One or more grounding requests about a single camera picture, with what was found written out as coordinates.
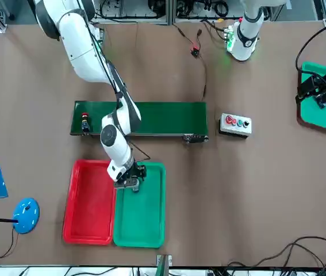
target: green tray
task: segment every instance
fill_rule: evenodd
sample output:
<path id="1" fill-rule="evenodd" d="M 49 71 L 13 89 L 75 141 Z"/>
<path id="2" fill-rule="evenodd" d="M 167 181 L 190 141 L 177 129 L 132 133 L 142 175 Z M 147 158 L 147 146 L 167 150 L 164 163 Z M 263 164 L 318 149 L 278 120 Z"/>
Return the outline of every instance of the green tray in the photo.
<path id="1" fill-rule="evenodd" d="M 161 163 L 140 164 L 147 169 L 140 190 L 117 192 L 113 240 L 117 246 L 159 248 L 165 240 L 166 171 Z"/>
<path id="2" fill-rule="evenodd" d="M 317 63 L 304 62 L 302 69 L 316 72 L 321 76 L 326 74 L 326 66 Z M 302 74 L 301 82 L 304 82 L 308 77 L 310 77 L 310 74 Z M 301 102 L 300 109 L 300 117 L 305 123 L 326 128 L 326 107 L 321 109 L 313 97 L 304 99 Z"/>
<path id="3" fill-rule="evenodd" d="M 141 125 L 133 135 L 183 136 L 208 135 L 206 103 L 204 102 L 137 102 Z M 100 135 L 101 119 L 116 108 L 115 102 L 76 101 L 71 135 L 83 135 L 82 113 L 89 114 L 91 135 Z"/>

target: blue desk lamp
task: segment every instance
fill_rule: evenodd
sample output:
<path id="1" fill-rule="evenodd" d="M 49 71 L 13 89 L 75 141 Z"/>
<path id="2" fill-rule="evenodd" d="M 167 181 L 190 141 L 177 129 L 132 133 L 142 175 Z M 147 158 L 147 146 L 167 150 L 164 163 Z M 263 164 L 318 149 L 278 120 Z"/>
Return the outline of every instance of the blue desk lamp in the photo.
<path id="1" fill-rule="evenodd" d="M 0 167 L 0 198 L 8 197 L 8 192 Z M 33 198 L 24 198 L 13 211 L 12 219 L 0 218 L 0 223 L 13 223 L 14 229 L 19 234 L 26 234 L 35 228 L 39 221 L 40 208 Z"/>

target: red tray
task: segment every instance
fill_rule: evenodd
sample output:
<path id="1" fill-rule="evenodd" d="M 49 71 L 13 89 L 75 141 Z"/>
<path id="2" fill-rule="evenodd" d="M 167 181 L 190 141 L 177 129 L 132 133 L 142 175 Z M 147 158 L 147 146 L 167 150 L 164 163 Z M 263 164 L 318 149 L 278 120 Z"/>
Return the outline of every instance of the red tray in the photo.
<path id="1" fill-rule="evenodd" d="M 63 225 L 66 243 L 107 245 L 112 241 L 116 192 L 106 171 L 109 162 L 75 162 Z"/>

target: brown table surface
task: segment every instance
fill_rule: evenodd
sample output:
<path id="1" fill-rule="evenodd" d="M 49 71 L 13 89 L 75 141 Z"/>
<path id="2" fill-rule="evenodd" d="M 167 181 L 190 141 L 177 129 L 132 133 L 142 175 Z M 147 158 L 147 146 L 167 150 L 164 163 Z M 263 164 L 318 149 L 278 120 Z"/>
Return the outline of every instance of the brown table surface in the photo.
<path id="1" fill-rule="evenodd" d="M 167 171 L 166 239 L 158 250 L 65 244 L 72 165 L 79 158 L 106 158 L 98 139 L 69 135 L 74 101 L 113 101 L 114 94 L 106 84 L 78 78 L 62 43 L 38 26 L 10 26 L 0 35 L 0 165 L 9 192 L 0 200 L 0 217 L 10 217 L 23 197 L 34 197 L 41 208 L 35 230 L 20 236 L 0 264 L 153 266 L 156 254 L 171 254 L 175 266 L 230 260 L 250 266 L 299 236 L 326 237 L 326 135 L 297 123 L 294 101 L 294 59 L 323 24 L 264 24 L 258 49 L 246 63 L 226 55 L 203 24 L 180 26 L 192 40 L 202 29 L 209 142 L 133 138 Z M 139 24 L 137 34 L 136 25 L 107 30 L 105 52 L 135 101 L 201 99 L 204 67 L 173 26 Z M 303 60 L 326 65 L 326 32 Z M 251 117 L 251 137 L 218 135 L 221 112 Z M 0 224 L 0 254 L 9 246 L 10 229 Z M 326 260 L 325 242 L 303 244 Z M 281 266 L 284 259 L 263 265 Z M 296 248 L 290 265 L 316 263 Z"/>

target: red button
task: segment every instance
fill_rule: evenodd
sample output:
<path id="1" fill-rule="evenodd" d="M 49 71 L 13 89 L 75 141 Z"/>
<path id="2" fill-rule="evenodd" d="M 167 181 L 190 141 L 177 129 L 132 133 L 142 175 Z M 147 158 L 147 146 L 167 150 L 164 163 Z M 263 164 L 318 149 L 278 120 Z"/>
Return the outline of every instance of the red button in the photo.
<path id="1" fill-rule="evenodd" d="M 230 116 L 230 115 L 227 115 L 226 118 L 225 118 L 225 122 L 226 122 L 227 124 L 231 124 L 231 123 L 232 123 L 232 120 L 233 120 L 233 118 L 232 118 L 232 116 Z"/>

